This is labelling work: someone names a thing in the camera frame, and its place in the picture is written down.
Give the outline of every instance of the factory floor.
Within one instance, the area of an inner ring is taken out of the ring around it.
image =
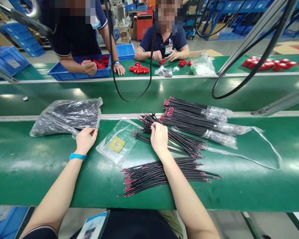
[[[261,55],[267,47],[269,41],[270,39],[264,39],[247,54]],[[294,41],[294,39],[283,38],[279,42],[283,41]],[[204,41],[202,38],[195,36],[193,40],[188,40],[188,45],[190,51],[213,49],[223,55],[231,55],[242,42],[243,40]],[[131,43],[133,43],[134,48],[137,49],[139,42],[133,40]],[[106,48],[102,48],[102,52],[107,53]],[[30,57],[25,52],[22,52],[22,54],[30,63],[57,62],[57,57],[51,49],[46,50],[44,55],[36,58]],[[94,216],[103,211],[104,209],[101,208],[70,208],[61,225],[59,239],[70,238],[79,228],[82,227],[88,217]],[[222,239],[253,238],[240,212],[210,211],[209,214],[215,223]],[[267,234],[272,239],[299,239],[299,231],[286,213],[251,212],[249,215],[260,235]],[[183,227],[184,238],[187,238],[185,227],[182,222],[181,225]]]

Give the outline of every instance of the red cabinet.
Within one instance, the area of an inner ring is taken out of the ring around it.
[[[147,29],[153,25],[153,11],[137,13],[137,40],[142,40]]]

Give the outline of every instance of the id badge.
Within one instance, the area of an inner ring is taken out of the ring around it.
[[[173,44],[165,46],[165,55],[169,55],[170,54],[169,51],[171,50],[173,50]]]

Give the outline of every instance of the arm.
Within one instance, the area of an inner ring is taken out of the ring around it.
[[[117,55],[117,50],[116,50],[116,45],[115,45],[115,41],[111,35],[111,38],[109,36],[109,26],[108,24],[106,24],[105,27],[103,27],[101,30],[99,30],[103,40],[104,40],[104,43],[105,43],[105,46],[106,46],[106,49],[111,52],[111,48],[110,48],[110,40],[112,41],[112,51],[113,51],[113,61],[118,61],[119,60],[119,57]],[[114,66],[114,72],[117,72],[118,75],[124,75],[125,74],[125,69],[124,67],[121,65],[121,64],[117,64]]]
[[[86,127],[76,137],[77,149],[75,154],[86,155],[94,145],[98,129]],[[70,206],[76,179],[83,160],[72,159],[63,169],[57,180],[49,189],[20,238],[32,229],[40,226],[51,226],[58,233],[63,218]]]
[[[220,239],[208,212],[167,149],[167,127],[155,122],[151,129],[151,144],[163,163],[176,208],[185,224],[188,238]]]
[[[176,52],[174,50],[171,50],[170,52],[171,52],[171,54],[169,56],[165,57],[165,59],[169,59],[170,61],[182,60],[182,59],[189,57],[189,47],[188,46],[183,47],[179,52]]]
[[[144,52],[140,47],[136,49],[134,59],[137,61],[145,61],[150,58],[150,51]]]
[[[73,73],[84,73],[89,75],[94,75],[97,70],[97,66],[95,62],[91,62],[90,60],[83,61],[80,65],[79,63],[73,60],[72,55],[69,56],[59,56],[57,55],[58,60],[61,65],[70,72]]]

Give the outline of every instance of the paper tag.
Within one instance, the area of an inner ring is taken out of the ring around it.
[[[105,228],[110,211],[105,211],[101,214],[88,218],[77,239],[100,239]]]
[[[18,68],[19,66],[21,66],[16,60],[13,59],[7,60],[7,63],[13,68]]]
[[[173,50],[173,44],[165,46],[165,55],[170,54],[171,50]]]

